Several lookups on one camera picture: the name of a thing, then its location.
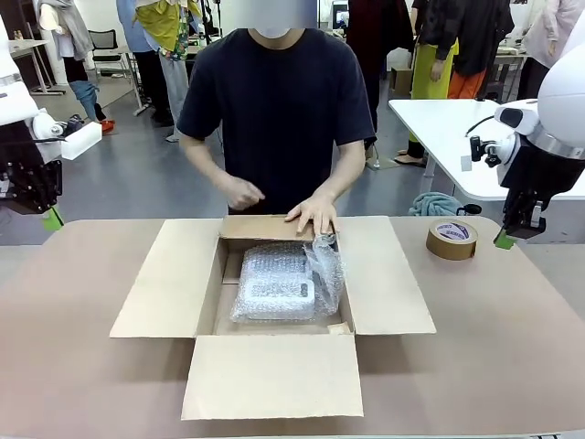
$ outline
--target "bubble-wrapped item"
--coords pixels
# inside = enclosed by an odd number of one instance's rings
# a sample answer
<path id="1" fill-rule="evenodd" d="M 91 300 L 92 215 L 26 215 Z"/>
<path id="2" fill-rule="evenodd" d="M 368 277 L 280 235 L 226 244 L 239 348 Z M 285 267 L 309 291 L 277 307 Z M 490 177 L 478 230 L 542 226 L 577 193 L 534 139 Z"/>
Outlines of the bubble-wrapped item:
<path id="1" fill-rule="evenodd" d="M 337 311 L 343 291 L 335 236 L 313 244 L 276 242 L 244 254 L 234 322 L 312 320 Z"/>

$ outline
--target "yellow garment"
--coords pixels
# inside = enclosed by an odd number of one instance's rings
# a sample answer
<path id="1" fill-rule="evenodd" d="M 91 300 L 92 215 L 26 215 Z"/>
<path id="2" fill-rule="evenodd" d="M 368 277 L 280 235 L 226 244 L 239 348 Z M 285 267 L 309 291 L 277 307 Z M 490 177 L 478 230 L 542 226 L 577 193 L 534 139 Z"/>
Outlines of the yellow garment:
<path id="1" fill-rule="evenodd" d="M 453 57 L 459 55 L 459 41 L 451 47 L 445 60 L 445 70 L 441 79 L 437 82 L 431 80 L 431 69 L 437 53 L 436 46 L 421 44 L 417 46 L 417 58 L 414 65 L 414 81 L 412 83 L 412 99 L 447 99 L 449 95 L 449 83 L 451 82 L 451 70 Z M 412 142 L 418 142 L 417 138 L 410 134 Z"/>
<path id="2" fill-rule="evenodd" d="M 194 16 L 201 17 L 201 10 L 197 3 L 188 0 L 187 6 Z M 161 48 L 173 51 L 179 30 L 180 7 L 179 3 L 169 5 L 166 0 L 159 0 L 136 8 L 136 19 Z"/>

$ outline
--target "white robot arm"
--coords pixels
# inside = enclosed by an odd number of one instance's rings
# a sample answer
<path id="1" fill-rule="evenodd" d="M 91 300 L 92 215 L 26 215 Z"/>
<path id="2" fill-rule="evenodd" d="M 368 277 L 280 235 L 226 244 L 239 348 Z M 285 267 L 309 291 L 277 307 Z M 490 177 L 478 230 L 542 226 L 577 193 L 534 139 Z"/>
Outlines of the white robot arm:
<path id="1" fill-rule="evenodd" d="M 585 169 L 585 14 L 562 58 L 544 79 L 537 100 L 510 102 L 495 119 L 514 129 L 498 141 L 472 137 L 472 160 L 498 166 L 509 188 L 500 237 L 529 239 L 545 231 L 542 212 L 552 197 L 572 189 Z"/>
<path id="2" fill-rule="evenodd" d="M 98 123 L 79 116 L 56 122 L 39 110 L 10 56 L 0 17 L 0 205 L 22 214 L 41 214 L 61 195 L 59 156 L 73 160 L 101 140 Z"/>

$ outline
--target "black t-shirt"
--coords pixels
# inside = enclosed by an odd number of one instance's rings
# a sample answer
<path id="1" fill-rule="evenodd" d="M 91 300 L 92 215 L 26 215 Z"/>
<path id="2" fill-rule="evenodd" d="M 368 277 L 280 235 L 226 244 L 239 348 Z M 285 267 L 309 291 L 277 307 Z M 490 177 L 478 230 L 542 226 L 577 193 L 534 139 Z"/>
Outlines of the black t-shirt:
<path id="1" fill-rule="evenodd" d="M 226 171 L 266 196 L 246 213 L 287 213 L 329 178 L 334 141 L 374 136 L 354 53 L 316 29 L 286 50 L 238 29 L 199 53 L 178 129 L 205 139 L 220 122 Z"/>

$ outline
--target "floor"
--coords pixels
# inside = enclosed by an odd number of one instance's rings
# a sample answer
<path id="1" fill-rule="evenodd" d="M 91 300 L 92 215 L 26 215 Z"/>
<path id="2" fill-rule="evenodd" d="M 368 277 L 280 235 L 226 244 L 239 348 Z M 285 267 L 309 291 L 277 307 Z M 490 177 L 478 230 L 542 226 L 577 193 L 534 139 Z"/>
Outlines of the floor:
<path id="1" fill-rule="evenodd" d="M 98 103 L 105 107 L 118 101 L 122 96 L 132 91 L 132 84 L 125 78 L 99 78 L 95 81 L 94 70 L 88 71 L 90 80 L 100 88 Z M 72 114 L 80 114 L 85 118 L 87 114 L 69 86 L 56 86 L 51 90 L 63 90 L 63 96 L 33 96 L 38 108 L 46 108 L 48 113 L 57 121 L 67 121 Z"/>
<path id="2" fill-rule="evenodd" d="M 388 108 L 388 83 L 381 92 L 378 151 L 394 157 L 408 142 L 408 131 Z M 165 142 L 169 130 L 153 128 L 150 113 L 133 116 L 134 97 L 124 95 L 106 109 L 117 121 L 116 133 L 90 151 L 63 166 L 64 195 L 59 207 L 65 221 L 120 218 L 217 218 L 226 214 L 223 197 L 186 161 L 178 145 Z M 220 134 L 209 139 L 221 162 Z M 338 201 L 340 215 L 407 215 L 419 195 L 423 170 L 400 166 L 384 171 L 366 170 Z M 433 190 L 453 194 L 441 170 Z M 479 203 L 483 215 L 502 218 L 503 203 Z M 585 203 L 552 203 L 548 232 L 535 242 L 585 242 Z M 37 217 L 23 217 L 0 209 L 0 245 L 41 244 L 49 236 Z"/>

